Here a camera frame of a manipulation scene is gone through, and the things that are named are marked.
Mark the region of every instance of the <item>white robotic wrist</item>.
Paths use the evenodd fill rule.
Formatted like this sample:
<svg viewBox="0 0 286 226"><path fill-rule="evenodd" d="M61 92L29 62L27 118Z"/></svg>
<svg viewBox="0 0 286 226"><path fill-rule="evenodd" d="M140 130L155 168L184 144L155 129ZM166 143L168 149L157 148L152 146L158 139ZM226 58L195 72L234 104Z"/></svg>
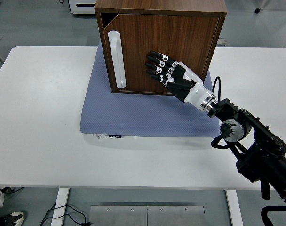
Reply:
<svg viewBox="0 0 286 226"><path fill-rule="evenodd" d="M203 81L186 65L179 62L179 64L186 69L184 79L194 80L196 84L191 88L189 94L185 98L185 103L191 103L201 111L209 112L213 105L217 103L214 93L203 86Z"/></svg>

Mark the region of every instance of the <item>robotic finger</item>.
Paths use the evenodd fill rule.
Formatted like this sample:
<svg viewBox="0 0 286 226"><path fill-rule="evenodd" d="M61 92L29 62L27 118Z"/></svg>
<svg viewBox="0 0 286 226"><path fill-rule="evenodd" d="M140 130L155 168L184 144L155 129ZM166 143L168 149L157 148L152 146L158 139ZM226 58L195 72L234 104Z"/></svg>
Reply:
<svg viewBox="0 0 286 226"><path fill-rule="evenodd" d="M169 66L169 64L167 64L166 62L159 60L157 58L154 58L152 56L147 56L147 59L149 59L150 61L156 63L158 66L160 66L163 70L165 70L167 73L172 73L174 68Z"/></svg>

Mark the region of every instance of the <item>wooden cabinet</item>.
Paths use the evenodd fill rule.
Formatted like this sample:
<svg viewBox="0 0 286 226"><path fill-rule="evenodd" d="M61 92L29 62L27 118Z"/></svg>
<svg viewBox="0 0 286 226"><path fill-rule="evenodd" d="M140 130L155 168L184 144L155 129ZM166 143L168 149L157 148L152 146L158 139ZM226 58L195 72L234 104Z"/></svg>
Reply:
<svg viewBox="0 0 286 226"><path fill-rule="evenodd" d="M111 92L164 95L165 86L146 73L149 51L183 62L204 80L227 14L223 0L97 0L95 12ZM120 35L123 88L117 87L110 31Z"/></svg>

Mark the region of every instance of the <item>white tabletop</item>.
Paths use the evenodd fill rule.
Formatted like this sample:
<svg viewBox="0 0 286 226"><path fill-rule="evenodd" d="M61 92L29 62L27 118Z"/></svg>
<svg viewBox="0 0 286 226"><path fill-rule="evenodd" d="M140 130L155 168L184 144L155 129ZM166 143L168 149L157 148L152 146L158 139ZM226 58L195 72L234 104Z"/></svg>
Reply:
<svg viewBox="0 0 286 226"><path fill-rule="evenodd" d="M0 185L259 189L207 137L98 140L80 132L97 47L16 47L0 70ZM286 142L286 49L216 48L222 98ZM243 143L251 143L250 134Z"/></svg>

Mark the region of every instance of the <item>blue mat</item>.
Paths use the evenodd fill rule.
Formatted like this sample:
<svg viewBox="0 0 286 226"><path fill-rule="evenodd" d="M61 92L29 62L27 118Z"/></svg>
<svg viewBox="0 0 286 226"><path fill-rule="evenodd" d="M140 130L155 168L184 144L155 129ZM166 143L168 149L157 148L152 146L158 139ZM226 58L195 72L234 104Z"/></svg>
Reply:
<svg viewBox="0 0 286 226"><path fill-rule="evenodd" d="M204 85L212 89L209 73ZM174 96L111 93L99 44L80 131L144 137L215 137L219 135L219 123L217 118L210 119L206 112Z"/></svg>

